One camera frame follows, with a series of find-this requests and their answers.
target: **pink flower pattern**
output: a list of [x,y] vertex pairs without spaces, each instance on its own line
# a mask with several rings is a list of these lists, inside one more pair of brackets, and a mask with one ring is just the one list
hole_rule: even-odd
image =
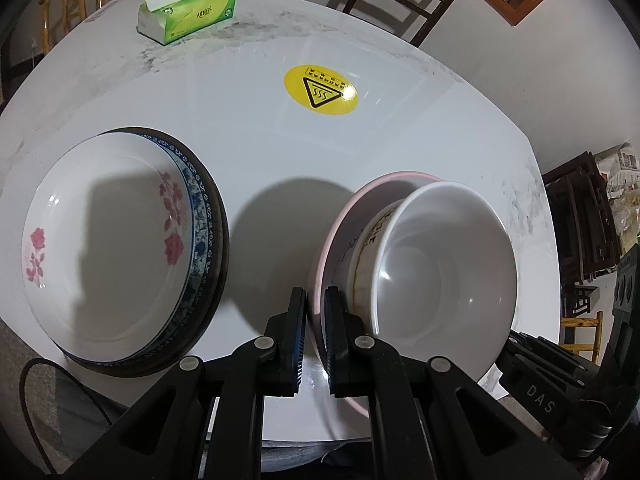
[[31,267],[25,269],[27,273],[27,280],[34,282],[37,286],[40,286],[40,278],[44,277],[44,271],[40,265],[44,261],[44,253],[40,251],[44,249],[44,229],[37,227],[33,233],[29,236],[31,239],[31,245],[33,246],[33,252],[29,263]]
[[169,265],[175,265],[184,250],[182,239],[177,231],[177,226],[182,225],[180,202],[184,195],[178,183],[172,182],[171,174],[168,171],[164,173],[158,171],[158,174],[162,179],[162,184],[159,186],[160,196],[163,197],[164,208],[169,214],[164,221],[164,231],[167,232],[173,228],[171,234],[164,239],[164,254],[166,255],[166,262]]

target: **round table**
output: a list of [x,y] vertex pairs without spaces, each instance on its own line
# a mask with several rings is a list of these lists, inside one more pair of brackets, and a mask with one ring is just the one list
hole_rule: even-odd
[[[0,116],[0,316],[36,352],[125,404],[159,377],[117,379],[66,360],[31,314],[20,267],[23,222],[46,172],[79,142],[123,126],[177,137],[220,189],[230,267],[220,307],[191,350],[203,360],[230,354],[286,310],[350,195],[398,170],[484,196],[516,256],[514,330],[558,340],[558,256],[540,170],[524,134],[480,92],[399,38],[301,0],[237,0],[228,27],[167,46],[137,33],[141,2],[112,0],[76,27]],[[355,110],[328,115],[296,102],[284,76],[303,64],[348,78]],[[310,340],[300,393],[266,399],[264,439],[366,437],[368,420],[329,394]],[[496,397],[498,375],[494,366],[481,381]]]

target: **screw head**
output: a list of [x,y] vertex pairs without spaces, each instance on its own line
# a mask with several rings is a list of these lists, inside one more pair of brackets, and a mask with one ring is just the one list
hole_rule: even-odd
[[431,360],[431,368],[440,373],[448,372],[451,370],[451,362],[444,357],[436,357]]
[[376,344],[376,340],[368,335],[359,335],[356,338],[355,343],[358,348],[369,349],[373,348],[373,345]]
[[267,348],[271,348],[273,346],[273,339],[271,339],[269,336],[263,335],[254,341],[254,345],[260,350],[266,350]]
[[187,357],[183,357],[180,360],[180,368],[185,372],[190,372],[191,370],[195,370],[199,365],[200,365],[200,361],[198,361],[198,358],[192,355],[187,355]]

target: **black cable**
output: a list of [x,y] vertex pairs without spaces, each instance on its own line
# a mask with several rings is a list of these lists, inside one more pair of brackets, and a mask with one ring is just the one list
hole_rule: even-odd
[[36,431],[35,431],[35,429],[33,427],[33,423],[31,421],[31,417],[30,417],[29,412],[27,410],[27,399],[26,399],[26,397],[24,395],[24,385],[26,384],[26,381],[27,381],[27,375],[28,375],[29,371],[35,365],[51,366],[51,367],[55,368],[56,370],[59,370],[60,372],[62,372],[66,377],[68,377],[71,381],[73,381],[74,384],[76,384],[76,386],[78,386],[84,392],[84,394],[87,397],[89,397],[89,399],[91,399],[91,402],[94,404],[94,406],[96,408],[98,408],[98,411],[102,414],[102,416],[104,417],[104,420],[107,421],[107,424],[109,426],[112,425],[112,422],[111,422],[111,419],[109,418],[109,415],[107,415],[107,413],[104,411],[104,408],[100,405],[100,403],[94,397],[94,394],[92,394],[91,391],[86,386],[84,386],[84,384],[82,384],[80,381],[78,381],[78,379],[73,377],[73,375],[71,373],[69,373],[68,371],[66,371],[61,365],[59,365],[58,363],[55,363],[53,361],[49,361],[48,359],[44,359],[42,357],[36,357],[36,358],[31,359],[30,361],[28,361],[27,364],[25,364],[24,367],[22,368],[22,372],[20,374],[20,383],[18,384],[18,396],[20,397],[20,407],[22,408],[22,416],[24,417],[24,422],[27,425],[27,429],[29,430],[29,434],[31,435],[31,439],[33,440],[33,443],[35,444],[36,448],[38,449],[38,452],[40,453],[40,456],[42,457],[42,460],[44,461],[45,465],[47,466],[47,469],[49,469],[49,472],[52,475],[55,475],[55,474],[57,474],[56,469],[53,467],[53,464],[51,463],[51,460],[49,460],[49,457],[47,456],[47,453],[44,451],[44,448],[42,447],[42,444],[40,443],[40,439],[39,439],[38,435],[36,434]]

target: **bowl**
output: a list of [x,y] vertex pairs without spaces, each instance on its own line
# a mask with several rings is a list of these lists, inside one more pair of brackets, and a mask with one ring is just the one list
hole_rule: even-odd
[[210,175],[180,142],[147,128],[107,132],[63,155],[34,195],[23,241],[36,320],[71,359],[114,376],[161,370],[192,346],[228,263]]
[[511,241],[491,206],[455,182],[412,192],[357,256],[354,311],[403,356],[443,355],[473,380],[495,362],[516,305]]
[[[312,344],[325,367],[324,291],[333,285],[335,268],[350,259],[360,235],[376,213],[397,200],[403,200],[419,187],[439,180],[420,171],[396,171],[379,176],[357,190],[335,219],[309,279],[309,303],[314,332]],[[354,399],[347,399],[347,402],[357,412],[368,416],[366,406]]]
[[347,302],[347,310],[360,316],[365,323],[365,326],[368,326],[369,324],[369,310],[357,309],[353,301],[354,279],[359,256],[364,244],[371,243],[372,240],[375,240],[376,233],[380,232],[382,226],[384,226],[401,203],[402,200],[396,200],[384,207],[382,211],[379,211],[360,233],[358,241],[353,247],[353,250],[350,251],[350,254],[348,253],[348,257],[339,262],[334,270],[332,285],[337,286],[338,289],[343,291],[344,298]]

